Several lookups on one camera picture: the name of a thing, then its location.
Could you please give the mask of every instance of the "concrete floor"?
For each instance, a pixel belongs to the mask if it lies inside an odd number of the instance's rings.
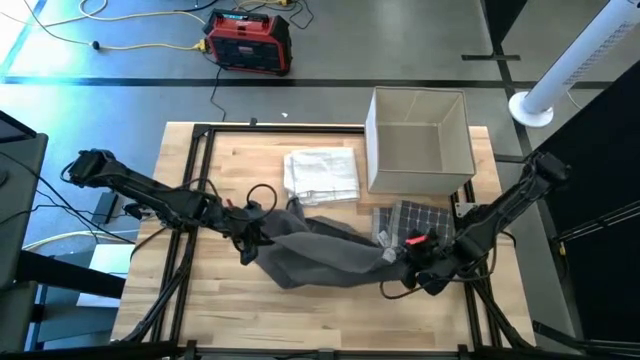
[[[496,62],[464,62],[461,54],[491,51],[479,0],[307,0],[316,16],[306,30],[291,27],[294,61],[289,79],[501,80]],[[77,16],[77,2],[49,0],[43,23]],[[87,2],[87,9],[99,6]],[[101,16],[190,7],[193,0],[112,1]],[[604,0],[530,0],[503,45],[519,54],[509,62],[514,80],[536,81],[606,3]],[[230,9],[231,0],[218,8]],[[20,6],[11,10],[22,12]],[[206,12],[199,13],[204,17]],[[299,21],[304,21],[301,14]],[[21,27],[0,16],[0,29],[15,39]],[[99,40],[109,45],[169,42],[191,46],[202,37],[201,25],[186,16],[133,19],[116,23],[82,20],[52,28],[61,36]],[[585,80],[613,81],[640,58],[640,29],[636,29]],[[0,41],[0,56],[13,42]],[[52,39],[34,28],[11,66],[9,77],[211,79],[217,68],[196,52],[170,49],[100,52],[88,46]],[[226,72],[220,78],[268,78]],[[221,114],[209,103],[211,88],[190,86],[2,85],[0,108],[39,132],[49,135],[43,177],[78,209],[92,210],[101,191],[80,190],[58,179],[77,151],[107,148],[144,174],[151,174],[167,121],[217,121]],[[471,125],[489,127],[494,151],[521,155],[503,89],[465,88]],[[600,90],[572,90],[587,104]],[[220,87],[216,102],[227,121],[362,123],[371,87]],[[533,147],[573,116],[578,109],[564,97],[549,127],[527,129]],[[503,188],[515,182],[519,166],[499,164]],[[36,203],[46,202],[38,197]],[[62,210],[43,209],[31,218],[25,244],[59,233],[83,230]],[[136,221],[117,219],[110,230],[137,229]],[[532,207],[511,227],[518,238],[518,258],[532,318],[573,333],[540,216]],[[72,239],[43,249],[45,253],[80,251],[93,246],[90,238]],[[538,343],[558,349],[544,338]]]

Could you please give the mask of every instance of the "wooden table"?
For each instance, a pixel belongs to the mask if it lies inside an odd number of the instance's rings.
[[[182,181],[194,123],[168,123],[154,178],[170,186]],[[501,193],[486,127],[471,127],[477,175],[478,202],[491,202]],[[347,134],[229,133],[215,136],[209,177],[223,198],[243,204],[257,183],[278,191],[284,207],[283,156],[295,149],[347,146],[355,150],[360,176],[358,202],[305,209],[307,216],[324,215],[347,222],[365,235],[371,233],[371,209],[398,199],[449,208],[446,196],[374,195],[366,191],[364,137]],[[200,164],[202,154],[196,164]],[[199,174],[196,166],[194,177]],[[272,195],[256,191],[253,198],[268,207]],[[142,224],[140,238],[155,232],[158,223]],[[138,253],[131,264],[113,338],[128,334],[149,309],[159,291],[169,232]],[[498,242],[498,264],[492,276],[493,294],[522,336],[533,343],[533,331],[513,244]],[[405,289],[387,284],[388,293]],[[173,306],[167,311],[164,336],[169,333]],[[479,308],[483,340],[489,344],[486,314]],[[462,284],[451,283],[438,296],[420,292],[385,300],[378,286],[351,289],[304,286],[280,289],[257,265],[242,266],[229,240],[210,230],[199,232],[182,322],[180,343],[197,340],[198,347],[305,350],[434,350],[456,351],[471,338]]]

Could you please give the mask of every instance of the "cardboard box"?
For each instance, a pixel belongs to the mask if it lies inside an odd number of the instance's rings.
[[[449,195],[476,172],[462,90],[377,87],[365,137],[371,193]]]

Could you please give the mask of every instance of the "white towel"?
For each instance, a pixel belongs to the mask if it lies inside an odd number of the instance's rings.
[[[285,155],[284,187],[303,205],[359,199],[353,149],[305,149]]]

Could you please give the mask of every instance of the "red portable power station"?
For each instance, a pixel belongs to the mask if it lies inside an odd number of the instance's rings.
[[[291,37],[281,16],[216,9],[202,30],[223,69],[279,76],[289,72]]]

